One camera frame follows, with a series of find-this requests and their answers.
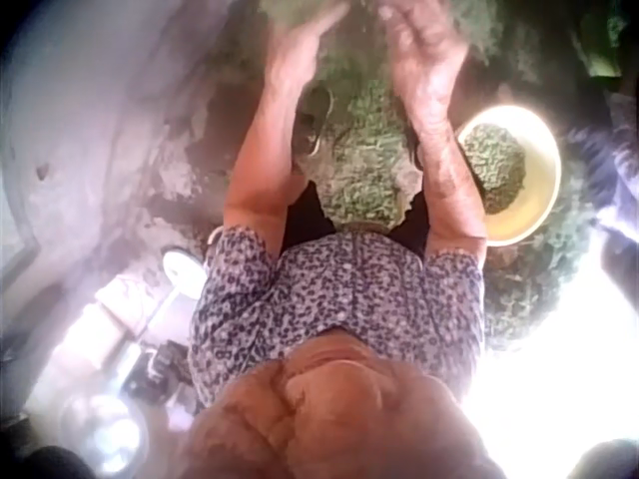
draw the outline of bowl of greens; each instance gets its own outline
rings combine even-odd
[[[483,186],[488,245],[533,234],[550,214],[561,183],[559,148],[544,121],[516,106],[474,117],[457,138]]]

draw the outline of woman's right hand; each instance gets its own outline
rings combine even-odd
[[[447,122],[455,80],[468,51],[441,0],[380,0],[395,92],[416,128]]]

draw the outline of elderly woman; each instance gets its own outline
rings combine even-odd
[[[502,477],[456,402],[482,350],[486,253],[481,198],[446,116],[467,47],[440,0],[380,4],[423,195],[388,237],[336,233],[312,211],[291,144],[320,37],[346,11],[271,45],[193,319],[208,409],[182,477]]]

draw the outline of dark pants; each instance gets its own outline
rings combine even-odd
[[[426,201],[420,193],[412,200],[404,221],[393,228],[388,237],[422,257],[429,228]],[[334,233],[334,224],[321,209],[318,188],[315,183],[309,182],[302,195],[289,207],[282,251]]]

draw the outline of woman's hand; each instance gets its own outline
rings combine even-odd
[[[468,45],[441,0],[380,0],[395,92],[416,128],[445,123]]]
[[[348,3],[339,2],[293,30],[274,28],[267,56],[267,89],[300,94],[316,74],[321,36],[346,15],[348,8]]]

